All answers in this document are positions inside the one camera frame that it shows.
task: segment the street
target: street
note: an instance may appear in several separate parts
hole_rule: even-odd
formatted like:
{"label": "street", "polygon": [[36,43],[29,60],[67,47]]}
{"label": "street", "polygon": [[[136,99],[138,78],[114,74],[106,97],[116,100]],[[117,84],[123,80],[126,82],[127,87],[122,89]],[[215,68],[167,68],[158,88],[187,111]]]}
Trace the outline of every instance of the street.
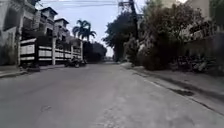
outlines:
{"label": "street", "polygon": [[115,64],[0,79],[0,128],[223,128],[224,117]]}

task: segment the utility pole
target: utility pole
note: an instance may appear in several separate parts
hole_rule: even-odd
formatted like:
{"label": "utility pole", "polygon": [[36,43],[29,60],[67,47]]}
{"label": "utility pole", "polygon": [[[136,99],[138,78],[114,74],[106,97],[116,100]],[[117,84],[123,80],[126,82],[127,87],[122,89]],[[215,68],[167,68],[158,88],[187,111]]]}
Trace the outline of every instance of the utility pole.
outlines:
{"label": "utility pole", "polygon": [[135,27],[135,33],[134,33],[134,37],[135,39],[138,40],[139,36],[138,36],[138,16],[135,10],[135,2],[134,0],[129,0],[129,1],[123,1],[121,0],[119,2],[119,7],[121,7],[121,12],[127,12],[127,11],[131,11],[131,15],[132,15],[132,19],[133,19],[133,24]]}

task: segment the pole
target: pole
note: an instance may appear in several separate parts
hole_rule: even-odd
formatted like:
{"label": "pole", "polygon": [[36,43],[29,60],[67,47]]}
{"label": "pole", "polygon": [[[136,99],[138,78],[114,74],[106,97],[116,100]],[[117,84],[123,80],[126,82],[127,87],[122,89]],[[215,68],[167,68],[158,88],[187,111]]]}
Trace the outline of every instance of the pole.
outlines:
{"label": "pole", "polygon": [[136,10],[135,10],[135,2],[134,0],[129,0],[129,4],[130,4],[130,7],[131,7],[131,13],[132,13],[132,17],[133,17],[133,23],[134,23],[134,26],[135,26],[135,39],[138,39],[138,17],[137,17],[137,13],[136,13]]}

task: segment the vegetation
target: vegetation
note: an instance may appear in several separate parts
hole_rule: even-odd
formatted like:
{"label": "vegetation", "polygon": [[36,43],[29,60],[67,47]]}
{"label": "vegetation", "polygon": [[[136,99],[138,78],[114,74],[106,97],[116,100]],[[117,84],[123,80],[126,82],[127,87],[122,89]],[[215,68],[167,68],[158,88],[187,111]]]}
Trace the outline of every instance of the vegetation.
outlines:
{"label": "vegetation", "polygon": [[100,62],[103,61],[106,56],[107,49],[100,43],[90,43],[84,41],[83,44],[83,55],[88,62]]}
{"label": "vegetation", "polygon": [[134,65],[138,65],[138,50],[139,50],[139,44],[138,41],[135,40],[135,38],[130,38],[128,42],[124,44],[125,46],[125,53],[127,55],[128,60],[133,63]]}
{"label": "vegetation", "polygon": [[210,0],[210,14],[217,25],[224,25],[224,0]]}
{"label": "vegetation", "polygon": [[162,8],[150,1],[144,8],[144,31],[146,48],[140,53],[142,64],[151,70],[163,69],[178,56],[181,46],[188,38],[183,30],[202,22],[200,11],[186,5]]}
{"label": "vegetation", "polygon": [[86,20],[78,20],[77,24],[79,26],[75,26],[72,29],[72,33],[75,37],[79,39],[86,38],[89,41],[90,36],[95,38],[96,32],[91,30],[91,24]]}
{"label": "vegetation", "polygon": [[115,61],[120,61],[124,54],[124,43],[134,35],[134,25],[131,13],[123,13],[112,23],[107,25],[107,36],[103,39],[108,46],[113,48]]}
{"label": "vegetation", "polygon": [[88,62],[99,62],[104,59],[107,49],[99,42],[90,43],[90,37],[96,35],[95,31],[91,30],[91,24],[86,20],[78,20],[78,26],[72,30],[73,35],[78,38],[76,40],[83,41],[83,56]]}

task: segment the shrub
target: shrub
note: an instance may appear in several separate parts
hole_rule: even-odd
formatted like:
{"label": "shrub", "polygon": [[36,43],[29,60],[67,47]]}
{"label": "shrub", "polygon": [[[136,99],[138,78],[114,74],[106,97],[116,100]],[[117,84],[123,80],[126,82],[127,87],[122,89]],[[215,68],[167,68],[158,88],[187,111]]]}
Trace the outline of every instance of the shrub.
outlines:
{"label": "shrub", "polygon": [[131,38],[124,45],[125,45],[125,53],[127,55],[128,60],[134,65],[139,65],[137,58],[139,50],[138,41],[136,41],[135,38]]}

